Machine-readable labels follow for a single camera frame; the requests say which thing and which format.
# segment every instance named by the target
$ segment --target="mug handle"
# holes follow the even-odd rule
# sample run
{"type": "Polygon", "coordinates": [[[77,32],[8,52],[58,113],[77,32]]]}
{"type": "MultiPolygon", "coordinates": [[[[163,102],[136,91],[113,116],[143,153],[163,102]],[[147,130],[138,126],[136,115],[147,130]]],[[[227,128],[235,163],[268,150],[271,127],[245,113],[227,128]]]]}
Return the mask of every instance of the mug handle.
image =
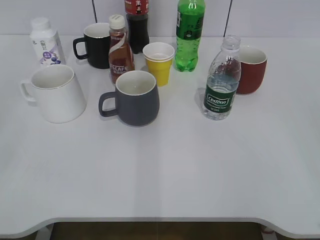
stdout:
{"type": "Polygon", "coordinates": [[[26,85],[31,85],[29,80],[22,80],[20,82],[20,91],[22,96],[30,103],[36,103],[37,100],[31,96],[31,94],[27,91],[26,85]]]}
{"type": "Polygon", "coordinates": [[[77,59],[82,60],[82,59],[87,59],[88,58],[88,54],[85,55],[79,55],[77,52],[77,44],[78,43],[85,43],[86,40],[84,37],[81,38],[77,38],[75,40],[73,40],[73,51],[74,51],[74,55],[76,56],[77,59]]]}
{"type": "Polygon", "coordinates": [[[110,111],[103,111],[102,107],[104,105],[105,100],[107,99],[115,99],[117,97],[117,93],[115,91],[113,92],[107,92],[105,94],[102,94],[100,99],[99,99],[99,112],[100,115],[104,118],[112,117],[115,115],[118,115],[117,109],[113,109],[110,111]]]}

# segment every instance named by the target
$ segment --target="white mug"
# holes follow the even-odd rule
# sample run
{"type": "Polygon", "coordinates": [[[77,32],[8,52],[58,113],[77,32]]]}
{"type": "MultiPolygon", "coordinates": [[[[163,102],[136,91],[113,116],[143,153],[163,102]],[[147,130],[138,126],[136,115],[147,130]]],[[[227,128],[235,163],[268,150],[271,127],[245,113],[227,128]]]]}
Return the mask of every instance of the white mug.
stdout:
{"type": "Polygon", "coordinates": [[[66,65],[54,64],[36,71],[20,83],[24,98],[37,103],[45,120],[55,124],[78,118],[87,103],[75,72],[66,65]],[[26,89],[30,85],[32,93],[26,89]]]}

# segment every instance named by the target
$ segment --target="floor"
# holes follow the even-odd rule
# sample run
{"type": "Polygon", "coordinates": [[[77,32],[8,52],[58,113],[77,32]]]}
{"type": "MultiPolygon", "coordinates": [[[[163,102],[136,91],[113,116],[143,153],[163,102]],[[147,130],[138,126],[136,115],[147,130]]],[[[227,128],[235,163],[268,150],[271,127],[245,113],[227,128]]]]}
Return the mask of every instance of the floor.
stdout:
{"type": "MultiPolygon", "coordinates": [[[[35,240],[36,233],[19,240],[35,240]]],[[[278,235],[278,240],[290,238],[278,235]]],[[[262,240],[260,225],[242,222],[63,222],[50,240],[262,240]]]]}

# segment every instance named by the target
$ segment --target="nescafe bottle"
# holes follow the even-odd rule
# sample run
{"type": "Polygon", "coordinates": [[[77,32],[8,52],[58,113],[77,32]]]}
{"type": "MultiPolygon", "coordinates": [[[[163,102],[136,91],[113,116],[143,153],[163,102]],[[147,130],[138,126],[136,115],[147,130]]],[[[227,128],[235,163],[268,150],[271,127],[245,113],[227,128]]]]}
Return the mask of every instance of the nescafe bottle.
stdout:
{"type": "Polygon", "coordinates": [[[122,74],[135,70],[126,29],[126,21],[122,15],[112,15],[110,22],[109,63],[112,82],[115,84],[122,74]]]}
{"type": "Polygon", "coordinates": [[[134,54],[142,53],[149,44],[149,0],[125,0],[126,18],[129,26],[129,43],[134,54]]]}

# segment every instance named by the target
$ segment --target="black mug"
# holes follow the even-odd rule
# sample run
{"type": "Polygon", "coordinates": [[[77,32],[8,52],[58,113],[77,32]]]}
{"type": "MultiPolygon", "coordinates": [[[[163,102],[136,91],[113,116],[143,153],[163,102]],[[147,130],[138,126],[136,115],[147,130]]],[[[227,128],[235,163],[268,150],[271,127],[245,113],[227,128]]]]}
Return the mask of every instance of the black mug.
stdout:
{"type": "Polygon", "coordinates": [[[108,69],[110,50],[110,25],[109,23],[95,23],[84,29],[84,37],[73,41],[73,51],[77,59],[88,59],[91,66],[97,69],[108,69]],[[85,43],[85,55],[79,55],[77,44],[85,43]]]}
{"type": "Polygon", "coordinates": [[[142,127],[150,124],[158,116],[160,109],[156,78],[146,71],[128,71],[115,83],[115,92],[103,94],[99,100],[102,117],[118,115],[126,124],[142,127]],[[107,99],[115,98],[115,109],[104,111],[107,99]]]}

